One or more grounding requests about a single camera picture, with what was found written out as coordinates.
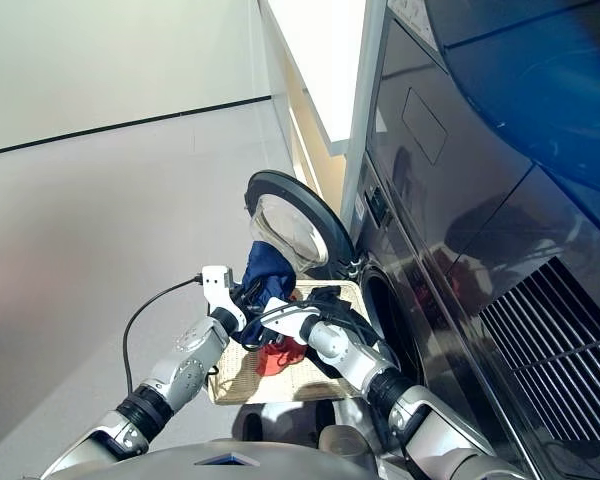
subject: silver robot arm segment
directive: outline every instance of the silver robot arm segment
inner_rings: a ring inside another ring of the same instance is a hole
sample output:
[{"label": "silver robot arm segment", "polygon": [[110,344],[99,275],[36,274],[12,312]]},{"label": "silver robot arm segment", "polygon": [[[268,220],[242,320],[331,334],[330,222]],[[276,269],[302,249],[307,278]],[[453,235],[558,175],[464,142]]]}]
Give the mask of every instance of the silver robot arm segment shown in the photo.
[{"label": "silver robot arm segment", "polygon": [[526,478],[496,456],[487,439],[430,390],[402,375],[353,331],[322,321],[313,308],[272,299],[262,325],[314,348],[388,421],[405,455],[432,480],[488,475]]},{"label": "silver robot arm segment", "polygon": [[73,478],[78,472],[146,453],[171,417],[198,394],[229,344],[229,335],[246,323],[230,298],[233,280],[229,268],[204,267],[202,281],[210,315],[194,322],[149,377],[71,445],[44,472],[42,480]]}]

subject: reflective surface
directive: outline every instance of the reflective surface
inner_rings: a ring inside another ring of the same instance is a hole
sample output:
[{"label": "reflective surface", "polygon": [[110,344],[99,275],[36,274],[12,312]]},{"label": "reflective surface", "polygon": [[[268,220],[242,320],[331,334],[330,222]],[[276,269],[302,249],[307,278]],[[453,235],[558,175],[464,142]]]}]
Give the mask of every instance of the reflective surface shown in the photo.
[{"label": "reflective surface", "polygon": [[600,1],[429,0],[454,80],[491,129],[600,189]]},{"label": "reflective surface", "polygon": [[[494,4],[431,3],[445,4],[449,11]],[[509,5],[522,18],[529,11],[551,13],[545,8],[551,2],[497,3],[502,8],[491,13],[503,13],[503,25],[510,20]],[[475,20],[476,38],[485,33],[480,11],[465,12]],[[448,26],[462,28],[455,19]],[[387,274],[400,295],[410,327],[404,331],[415,333],[425,381],[476,424],[500,455],[533,476],[600,478],[600,429],[578,433],[568,424],[586,419],[600,425],[600,328],[595,327],[600,320],[600,191],[547,172],[494,133],[480,106],[458,90],[444,59],[390,12],[383,49],[367,152],[374,167],[369,171],[377,172],[384,197],[380,202],[375,191],[366,196],[359,191],[373,220],[363,223],[359,247],[370,251],[370,263]],[[476,55],[474,61],[480,60]],[[504,91],[499,94],[506,98]],[[581,158],[591,165],[597,157]],[[377,221],[375,211],[383,202],[390,214]],[[524,289],[519,282],[538,275],[549,261],[555,278],[524,304],[525,297],[512,289]],[[571,297],[567,286],[576,292]],[[544,303],[537,302],[541,294]],[[514,300],[519,305],[511,304]],[[501,307],[498,301],[509,303]],[[510,315],[495,324],[486,320],[492,320],[486,307]],[[549,334],[542,334],[542,322],[551,322],[552,315],[563,330],[578,331],[582,341],[544,338]],[[564,326],[565,318],[570,326]],[[519,342],[517,348],[507,350],[512,342]],[[527,357],[516,363],[507,356],[514,354]],[[571,389],[562,389],[562,383]],[[549,404],[553,417],[547,415]],[[580,415],[578,408],[587,405],[597,420]],[[565,421],[569,411],[574,415]],[[564,431],[548,428],[555,419]]]},{"label": "reflective surface", "polygon": [[263,194],[251,218],[251,235],[274,245],[295,272],[325,265],[327,245],[316,227],[295,206],[276,195]]},{"label": "reflective surface", "polygon": [[[367,161],[363,165],[358,194],[363,197],[376,191],[380,177]],[[385,335],[391,335],[391,345],[404,358],[406,371],[415,339],[422,363],[421,381],[436,395],[451,405],[464,419],[477,426],[492,446],[507,461],[524,469],[521,454],[503,429],[497,414],[484,393],[463,342],[435,301],[425,279],[413,244],[405,237],[401,223],[387,214],[384,225],[378,227],[367,210],[358,218],[359,249],[367,256],[366,269],[378,269],[400,301],[400,314],[380,320]]]},{"label": "reflective surface", "polygon": [[435,52],[397,21],[386,28],[367,148],[401,221],[413,222],[431,253],[444,251],[436,258],[447,271],[531,162],[483,124]]}]

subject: dark blue cloth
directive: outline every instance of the dark blue cloth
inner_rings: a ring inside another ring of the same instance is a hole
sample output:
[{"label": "dark blue cloth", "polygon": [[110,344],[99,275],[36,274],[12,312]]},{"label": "dark blue cloth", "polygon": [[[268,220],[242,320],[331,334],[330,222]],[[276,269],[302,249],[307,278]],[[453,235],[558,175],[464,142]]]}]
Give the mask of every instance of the dark blue cloth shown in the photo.
[{"label": "dark blue cloth", "polygon": [[[259,307],[264,307],[271,297],[288,299],[296,286],[296,273],[291,264],[277,248],[262,241],[255,241],[251,245],[247,268],[242,277],[244,291],[248,291],[258,280],[262,285],[249,303]],[[242,340],[254,345],[258,343],[262,330],[261,325],[250,326]]]}]

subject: washing machine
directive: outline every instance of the washing machine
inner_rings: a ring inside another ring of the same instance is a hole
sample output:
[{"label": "washing machine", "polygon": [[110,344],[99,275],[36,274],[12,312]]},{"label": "washing machine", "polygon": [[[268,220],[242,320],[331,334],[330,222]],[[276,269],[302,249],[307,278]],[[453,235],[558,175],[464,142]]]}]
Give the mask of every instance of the washing machine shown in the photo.
[{"label": "washing machine", "polygon": [[349,231],[267,171],[260,229],[499,456],[600,479],[600,1],[390,1],[368,124]]}]

